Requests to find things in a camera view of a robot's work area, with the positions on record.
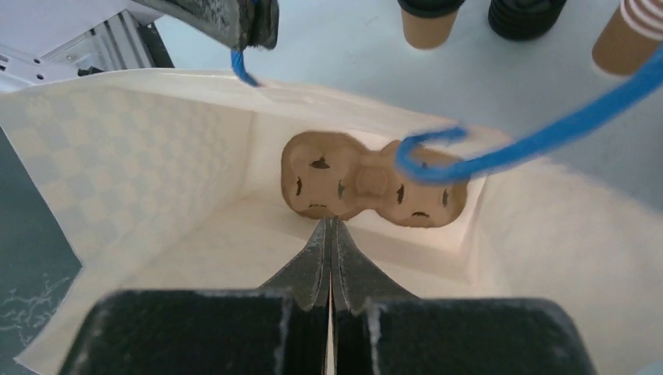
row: blue rope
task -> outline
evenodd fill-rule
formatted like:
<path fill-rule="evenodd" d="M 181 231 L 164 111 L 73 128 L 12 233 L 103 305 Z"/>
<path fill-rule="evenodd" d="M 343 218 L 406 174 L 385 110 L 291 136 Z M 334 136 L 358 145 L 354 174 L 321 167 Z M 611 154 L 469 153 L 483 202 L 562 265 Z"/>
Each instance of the blue rope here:
<path fill-rule="evenodd" d="M 260 0 L 253 0 L 253 4 L 258 4 L 259 1 Z M 239 78 L 240 81 L 255 88 L 260 86 L 260 84 L 258 84 L 258 81 L 255 78 L 253 78 L 253 76 L 249 74 L 249 72 L 246 71 L 246 67 L 244 66 L 243 51 L 231 51 L 230 60 L 231 60 L 232 71 L 235 72 L 235 75 L 237 76 L 237 78 Z"/>
<path fill-rule="evenodd" d="M 409 157 L 416 147 L 425 141 L 442 139 L 458 141 L 467 132 L 455 127 L 416 134 L 406 137 L 396 150 L 396 167 L 412 180 L 424 184 L 448 184 L 456 180 L 466 180 L 481 174 L 504 170 L 587 135 L 646 98 L 661 85 L 663 85 L 663 45 L 640 71 L 624 84 L 598 98 L 587 107 L 512 145 L 475 159 L 456 162 L 450 166 L 423 168 L 421 162 Z"/>

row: table surface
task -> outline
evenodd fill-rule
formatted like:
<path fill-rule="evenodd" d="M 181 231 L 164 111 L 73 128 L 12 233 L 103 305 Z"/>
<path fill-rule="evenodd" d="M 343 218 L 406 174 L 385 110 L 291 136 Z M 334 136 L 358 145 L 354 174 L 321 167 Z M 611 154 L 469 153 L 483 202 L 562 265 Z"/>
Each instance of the table surface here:
<path fill-rule="evenodd" d="M 405 42 L 396 0 L 281 2 L 277 48 L 248 50 L 247 69 L 258 77 L 334 87 L 514 137 L 619 83 L 598 73 L 591 58 L 618 0 L 569 1 L 547 35 L 525 43 L 492 32 L 489 4 L 466 1 L 447 43 L 423 52 Z M 176 67 L 230 67 L 223 45 L 169 17 L 156 24 Z M 661 102 L 663 90 L 552 156 L 663 209 Z"/>

